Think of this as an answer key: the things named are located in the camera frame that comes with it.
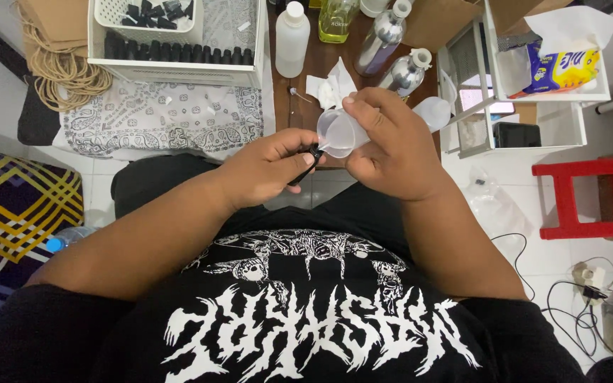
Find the brown twine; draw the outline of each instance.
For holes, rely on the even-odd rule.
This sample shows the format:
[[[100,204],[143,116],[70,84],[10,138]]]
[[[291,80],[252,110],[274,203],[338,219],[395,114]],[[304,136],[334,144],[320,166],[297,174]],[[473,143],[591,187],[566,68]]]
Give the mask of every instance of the brown twine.
[[[75,55],[77,48],[53,49],[40,36],[34,24],[20,17],[23,34],[37,44],[29,57],[30,69],[39,76],[35,90],[44,105],[57,112],[67,112],[87,104],[93,96],[102,95],[112,86],[112,74],[99,65],[87,63]],[[67,97],[59,92],[67,91]]]

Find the red plastic stool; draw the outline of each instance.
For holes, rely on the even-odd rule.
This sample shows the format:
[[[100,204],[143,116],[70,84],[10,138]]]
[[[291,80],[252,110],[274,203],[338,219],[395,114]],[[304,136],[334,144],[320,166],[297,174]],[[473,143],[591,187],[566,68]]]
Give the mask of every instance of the red plastic stool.
[[[560,225],[557,228],[542,228],[542,239],[613,237],[613,222],[578,222],[572,183],[572,177],[609,175],[613,189],[613,158],[534,165],[531,172],[534,176],[552,176],[554,180]]]

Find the plaid fabric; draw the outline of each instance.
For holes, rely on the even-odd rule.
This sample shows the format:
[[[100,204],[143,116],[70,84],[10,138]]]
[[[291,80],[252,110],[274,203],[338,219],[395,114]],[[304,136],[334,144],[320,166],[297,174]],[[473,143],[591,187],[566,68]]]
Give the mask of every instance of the plaid fabric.
[[[0,153],[0,300],[52,256],[47,239],[83,219],[79,173]]]

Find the silver bottle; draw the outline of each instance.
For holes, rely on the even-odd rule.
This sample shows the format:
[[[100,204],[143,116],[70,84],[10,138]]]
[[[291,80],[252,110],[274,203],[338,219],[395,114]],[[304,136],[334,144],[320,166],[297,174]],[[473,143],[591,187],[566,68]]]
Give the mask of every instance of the silver bottle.
[[[405,18],[411,13],[409,0],[397,0],[391,10],[380,13],[363,41],[354,68],[363,77],[375,75],[401,43],[406,31]]]
[[[425,71],[432,67],[431,60],[429,50],[412,49],[410,55],[396,59],[382,76],[378,87],[397,92],[405,101],[425,79]]]

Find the fingernail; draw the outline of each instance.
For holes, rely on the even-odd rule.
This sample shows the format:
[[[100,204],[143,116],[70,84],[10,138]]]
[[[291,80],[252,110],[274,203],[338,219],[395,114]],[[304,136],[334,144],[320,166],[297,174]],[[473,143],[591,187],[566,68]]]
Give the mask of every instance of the fingernail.
[[[304,153],[302,155],[302,158],[304,158],[304,162],[306,162],[307,165],[309,166],[313,165],[314,158],[313,158],[313,155],[311,155],[311,153],[308,153],[308,152]]]

